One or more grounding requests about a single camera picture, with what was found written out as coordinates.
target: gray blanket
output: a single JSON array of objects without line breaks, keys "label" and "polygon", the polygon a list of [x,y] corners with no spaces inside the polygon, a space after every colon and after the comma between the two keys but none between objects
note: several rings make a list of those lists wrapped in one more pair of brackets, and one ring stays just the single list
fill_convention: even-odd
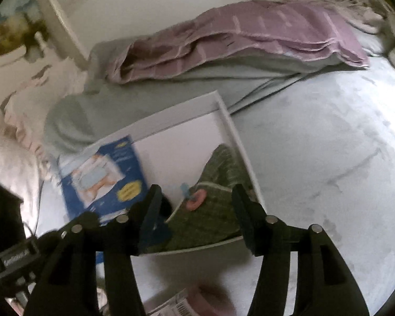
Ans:
[{"label": "gray blanket", "polygon": [[96,45],[90,57],[85,91],[67,96],[48,114],[44,146],[57,158],[86,146],[146,116],[218,90],[230,112],[265,98],[309,73],[336,65],[335,56],[301,62],[252,50],[214,61],[170,80],[144,80],[116,85],[104,78],[109,57],[129,40]]}]

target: diaper package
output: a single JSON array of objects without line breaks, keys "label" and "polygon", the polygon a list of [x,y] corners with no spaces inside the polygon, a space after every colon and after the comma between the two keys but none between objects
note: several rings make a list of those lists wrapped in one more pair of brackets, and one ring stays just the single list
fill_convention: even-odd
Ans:
[{"label": "diaper package", "polygon": [[65,172],[61,186],[70,219],[92,211],[106,224],[148,192],[128,136],[101,146],[93,155],[77,158]]}]

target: green cloth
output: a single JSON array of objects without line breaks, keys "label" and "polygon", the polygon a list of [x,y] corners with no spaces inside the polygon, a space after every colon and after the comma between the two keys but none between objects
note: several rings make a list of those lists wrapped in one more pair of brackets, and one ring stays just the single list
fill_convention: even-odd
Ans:
[{"label": "green cloth", "polygon": [[251,189],[247,173],[237,160],[235,153],[225,144],[213,152],[190,194],[199,189],[207,191],[202,205],[188,211],[184,200],[168,220],[172,238],[152,251],[175,251],[217,242],[240,235],[240,227],[231,204],[232,188],[242,184]]}]

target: mauve towel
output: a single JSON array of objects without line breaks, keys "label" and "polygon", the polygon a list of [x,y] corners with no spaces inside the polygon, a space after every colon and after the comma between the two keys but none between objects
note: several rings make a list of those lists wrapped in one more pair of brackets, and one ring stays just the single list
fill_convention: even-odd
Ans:
[{"label": "mauve towel", "polygon": [[134,41],[110,61],[108,79],[121,84],[168,79],[249,48],[302,61],[336,53],[350,66],[369,65],[350,26],[336,12],[299,2],[251,0],[210,9]]}]

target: pink ring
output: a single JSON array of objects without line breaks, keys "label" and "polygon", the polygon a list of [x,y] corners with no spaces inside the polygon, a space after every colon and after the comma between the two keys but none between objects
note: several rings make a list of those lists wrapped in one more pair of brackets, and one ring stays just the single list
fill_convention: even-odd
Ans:
[{"label": "pink ring", "polygon": [[207,192],[204,189],[199,189],[192,196],[195,198],[193,200],[187,200],[186,209],[188,211],[194,211],[200,207],[200,205],[204,202],[206,198]]}]

